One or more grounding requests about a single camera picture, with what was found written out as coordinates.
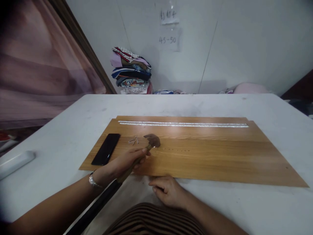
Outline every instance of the pink curtain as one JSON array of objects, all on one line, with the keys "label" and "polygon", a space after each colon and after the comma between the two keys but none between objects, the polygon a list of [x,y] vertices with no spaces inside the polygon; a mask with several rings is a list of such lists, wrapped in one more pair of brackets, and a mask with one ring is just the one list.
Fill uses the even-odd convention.
[{"label": "pink curtain", "polygon": [[46,124],[106,89],[47,0],[25,0],[1,38],[0,128]]}]

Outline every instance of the smartphone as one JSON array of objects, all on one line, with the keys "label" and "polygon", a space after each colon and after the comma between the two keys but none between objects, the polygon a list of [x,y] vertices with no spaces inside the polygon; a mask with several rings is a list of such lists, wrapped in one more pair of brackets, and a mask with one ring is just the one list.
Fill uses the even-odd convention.
[{"label": "smartphone", "polygon": [[120,137],[121,137],[120,134],[108,134],[91,164],[92,165],[108,164],[113,153],[113,150],[115,149],[115,146],[117,145],[117,142]]}]

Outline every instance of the striped shirt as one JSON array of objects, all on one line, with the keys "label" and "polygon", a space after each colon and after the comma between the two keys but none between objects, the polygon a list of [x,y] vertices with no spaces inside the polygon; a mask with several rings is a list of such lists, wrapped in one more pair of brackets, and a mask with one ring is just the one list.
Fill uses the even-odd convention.
[{"label": "striped shirt", "polygon": [[140,203],[120,216],[103,235],[115,234],[206,234],[190,214]]}]

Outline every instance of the person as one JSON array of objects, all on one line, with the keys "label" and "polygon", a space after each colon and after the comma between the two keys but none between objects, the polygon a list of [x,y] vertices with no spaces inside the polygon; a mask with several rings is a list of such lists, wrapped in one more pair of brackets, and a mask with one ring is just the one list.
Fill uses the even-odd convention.
[{"label": "person", "polygon": [[[90,176],[47,198],[7,226],[9,234],[63,234],[75,219],[115,178],[139,157],[134,170],[151,154],[132,149],[100,167]],[[149,183],[165,207],[140,203],[118,218],[104,234],[246,234],[235,223],[183,189],[170,176]]]}]

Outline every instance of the hammer head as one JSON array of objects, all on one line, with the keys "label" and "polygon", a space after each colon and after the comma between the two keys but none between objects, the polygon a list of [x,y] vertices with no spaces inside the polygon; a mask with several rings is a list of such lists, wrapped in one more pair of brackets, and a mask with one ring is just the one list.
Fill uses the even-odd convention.
[{"label": "hammer head", "polygon": [[160,139],[155,134],[148,134],[148,135],[145,135],[144,137],[149,140],[149,144],[152,147],[160,147],[161,145]]}]

